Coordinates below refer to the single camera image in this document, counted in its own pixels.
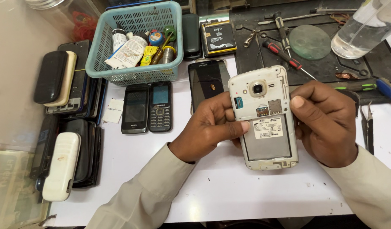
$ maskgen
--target replacement battery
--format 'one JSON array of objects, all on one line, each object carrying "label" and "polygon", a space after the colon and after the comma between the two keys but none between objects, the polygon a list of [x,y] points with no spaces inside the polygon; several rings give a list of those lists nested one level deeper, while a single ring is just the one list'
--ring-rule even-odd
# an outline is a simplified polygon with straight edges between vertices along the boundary
[{"label": "replacement battery", "polygon": [[206,56],[228,54],[237,49],[229,21],[202,25]]}]

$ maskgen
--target white phone cover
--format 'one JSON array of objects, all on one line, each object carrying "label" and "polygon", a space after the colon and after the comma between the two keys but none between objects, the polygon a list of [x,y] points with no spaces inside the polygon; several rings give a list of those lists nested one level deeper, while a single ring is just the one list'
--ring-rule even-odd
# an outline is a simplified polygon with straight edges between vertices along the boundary
[{"label": "white phone cover", "polygon": [[77,133],[60,133],[56,139],[49,176],[43,186],[43,199],[64,201],[71,192],[81,137]]},{"label": "white phone cover", "polygon": [[[262,93],[253,92],[263,85]],[[252,170],[291,168],[298,163],[286,70],[272,66],[243,73],[228,82],[237,121],[249,121],[240,137],[246,167]]]},{"label": "white phone cover", "polygon": [[58,99],[51,103],[45,103],[46,107],[64,106],[68,103],[71,91],[71,83],[74,78],[74,70],[76,68],[77,55],[74,52],[67,51],[68,58],[66,69],[64,71],[63,82],[61,84],[61,91]]}]

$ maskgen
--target phone label sticker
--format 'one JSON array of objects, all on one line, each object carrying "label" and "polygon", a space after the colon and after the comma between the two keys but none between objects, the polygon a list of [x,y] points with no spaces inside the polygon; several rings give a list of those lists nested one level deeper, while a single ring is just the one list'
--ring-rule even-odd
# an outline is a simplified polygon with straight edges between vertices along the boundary
[{"label": "phone label sticker", "polygon": [[282,119],[277,117],[253,121],[253,130],[256,139],[281,137],[283,136]]}]

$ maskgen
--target hand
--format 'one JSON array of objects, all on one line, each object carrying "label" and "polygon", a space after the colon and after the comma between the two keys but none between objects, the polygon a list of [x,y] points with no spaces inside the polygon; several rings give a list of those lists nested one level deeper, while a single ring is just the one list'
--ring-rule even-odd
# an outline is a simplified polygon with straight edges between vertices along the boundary
[{"label": "hand", "polygon": [[291,93],[290,108],[299,119],[295,134],[307,152],[331,168],[355,161],[355,102],[318,81],[310,81]]},{"label": "hand", "polygon": [[235,121],[229,92],[200,103],[182,133],[169,144],[170,151],[184,162],[197,161],[221,141],[232,140],[241,147],[239,137],[250,128],[248,121]]}]

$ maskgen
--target black repair mat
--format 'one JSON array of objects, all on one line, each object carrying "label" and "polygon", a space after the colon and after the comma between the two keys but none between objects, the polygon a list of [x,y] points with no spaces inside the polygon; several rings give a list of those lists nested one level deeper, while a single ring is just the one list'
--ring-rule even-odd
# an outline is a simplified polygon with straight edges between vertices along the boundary
[{"label": "black repair mat", "polygon": [[[310,76],[303,71],[291,68],[283,59],[270,52],[267,48],[261,46],[263,38],[261,34],[266,35],[271,42],[282,47],[280,42],[280,34],[275,23],[258,25],[258,22],[272,20],[271,16],[277,11],[282,12],[282,18],[296,17],[309,14],[310,9],[315,8],[358,8],[362,0],[311,0],[296,3],[285,3],[270,5],[264,7],[246,8],[236,11],[231,11],[229,18],[233,27],[234,37],[237,44],[235,60],[237,64],[238,74],[248,71],[260,69],[263,67],[282,65],[287,69],[290,89],[294,86],[302,85],[310,80]],[[332,38],[340,28],[334,19],[329,15],[321,15],[312,18],[304,18],[292,21],[285,21],[284,26],[290,31],[300,25],[310,24],[324,30]],[[243,46],[244,41],[252,32],[252,30],[260,30],[260,33],[251,42],[248,48]],[[299,61],[304,70],[315,76],[317,80],[323,83],[332,83],[333,87],[338,87],[340,84],[347,84],[353,80],[338,79],[335,73],[344,70],[350,70],[356,73],[363,81],[375,81],[380,77],[384,77],[391,81],[391,49],[389,44],[384,41],[377,47],[372,49],[364,57],[357,60],[347,60],[340,58],[330,51],[329,55],[321,60],[310,61],[299,57],[290,49],[291,56]],[[391,102],[384,97],[379,91],[372,90],[366,92],[358,92],[361,98],[361,105],[372,103],[387,103]]]}]

